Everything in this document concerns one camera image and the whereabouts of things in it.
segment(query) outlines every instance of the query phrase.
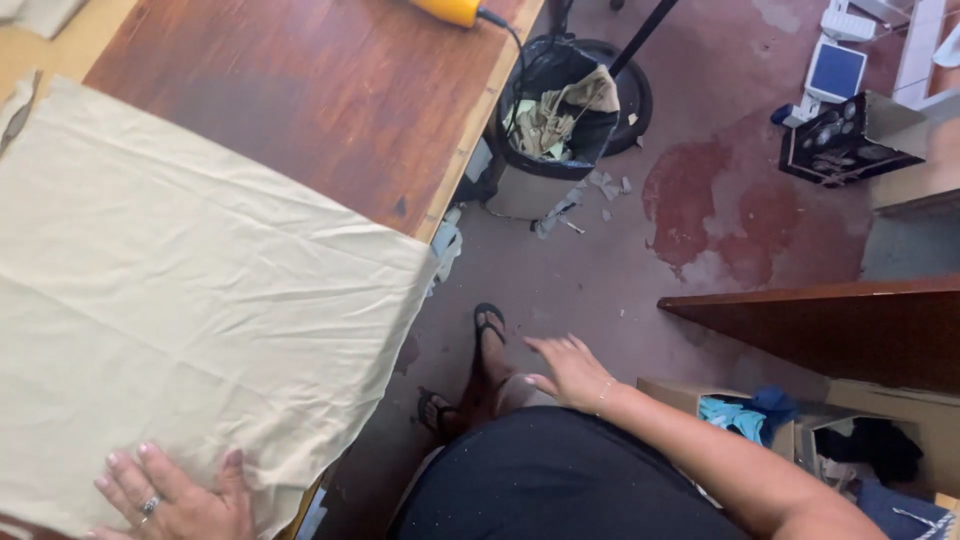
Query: wooden table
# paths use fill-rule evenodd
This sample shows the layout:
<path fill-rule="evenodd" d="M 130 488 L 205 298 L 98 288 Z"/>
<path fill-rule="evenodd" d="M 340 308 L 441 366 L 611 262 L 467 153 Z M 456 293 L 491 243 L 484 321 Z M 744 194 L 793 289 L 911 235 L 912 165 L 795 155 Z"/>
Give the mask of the wooden table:
<path fill-rule="evenodd" d="M 484 4 L 523 39 L 543 0 Z M 0 29 L 0 92 L 82 80 L 429 242 L 516 57 L 404 0 L 90 0 L 51 43 Z"/>

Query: floor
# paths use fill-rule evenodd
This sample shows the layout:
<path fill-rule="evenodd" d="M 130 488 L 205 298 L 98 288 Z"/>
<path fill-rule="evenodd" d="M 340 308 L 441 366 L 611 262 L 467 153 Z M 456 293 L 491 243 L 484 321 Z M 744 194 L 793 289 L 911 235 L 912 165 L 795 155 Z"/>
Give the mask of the floor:
<path fill-rule="evenodd" d="M 545 240 L 528 222 L 477 206 L 461 220 L 465 246 L 426 300 L 386 396 L 342 460 L 318 538 L 382 537 L 431 444 L 416 425 L 418 386 L 457 399 L 468 380 L 479 302 L 500 306 L 507 353 L 542 372 L 522 335 L 573 332 L 622 381 L 689 380 L 753 391 L 777 382 L 822 397 L 816 374 L 671 318 L 658 298 L 854 281 L 872 225 L 865 185 L 827 190 L 777 171 L 779 128 L 797 102 L 828 0 L 682 0 L 636 55 L 655 95 L 644 148 L 602 160 L 634 191 L 609 203 L 591 187 Z M 578 1 L 569 30 L 624 46 L 653 0 Z M 538 22 L 541 32 L 546 21 Z M 902 40 L 873 43 L 866 88 L 889 93 Z M 602 210 L 612 214 L 605 222 Z"/>

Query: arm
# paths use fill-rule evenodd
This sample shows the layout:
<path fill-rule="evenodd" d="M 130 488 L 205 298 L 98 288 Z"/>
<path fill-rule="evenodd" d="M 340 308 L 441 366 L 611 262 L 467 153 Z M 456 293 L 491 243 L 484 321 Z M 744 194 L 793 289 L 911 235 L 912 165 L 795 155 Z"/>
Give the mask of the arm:
<path fill-rule="evenodd" d="M 856 506 L 782 457 L 613 381 L 576 337 L 526 341 L 554 376 L 531 375 L 528 382 L 562 405 L 597 414 L 659 450 L 752 535 L 886 538 Z"/>

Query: black trash bag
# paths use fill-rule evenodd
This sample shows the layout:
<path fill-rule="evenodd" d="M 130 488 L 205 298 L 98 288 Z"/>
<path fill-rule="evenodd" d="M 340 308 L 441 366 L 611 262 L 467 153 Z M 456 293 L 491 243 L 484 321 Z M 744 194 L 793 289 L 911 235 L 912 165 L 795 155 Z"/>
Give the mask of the black trash bag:
<path fill-rule="evenodd" d="M 504 119 L 510 122 L 508 113 L 514 105 L 517 93 L 521 99 L 539 101 L 547 90 L 562 90 L 564 86 L 582 81 L 600 65 L 572 42 L 551 36 L 539 36 L 523 47 L 523 56 L 529 62 L 526 78 L 520 81 L 520 64 L 514 65 L 510 79 L 500 94 L 496 105 L 496 145 L 493 150 L 502 155 L 512 167 L 537 176 L 559 180 L 580 181 L 596 166 L 607 149 L 613 130 L 616 129 L 619 113 L 585 110 L 573 128 L 567 142 L 573 159 L 550 161 L 531 158 L 514 147 L 507 138 Z M 560 103 L 559 111 L 580 115 L 581 107 Z"/>

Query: yellow device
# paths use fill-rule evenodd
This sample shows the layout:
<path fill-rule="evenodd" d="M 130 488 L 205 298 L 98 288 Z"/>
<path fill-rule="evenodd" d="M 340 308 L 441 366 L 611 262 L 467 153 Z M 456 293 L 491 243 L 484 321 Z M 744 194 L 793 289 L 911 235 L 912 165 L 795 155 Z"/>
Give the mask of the yellow device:
<path fill-rule="evenodd" d="M 410 3 L 439 18 L 464 28 L 473 28 L 477 17 L 507 28 L 507 21 L 480 7 L 480 0 L 410 0 Z"/>

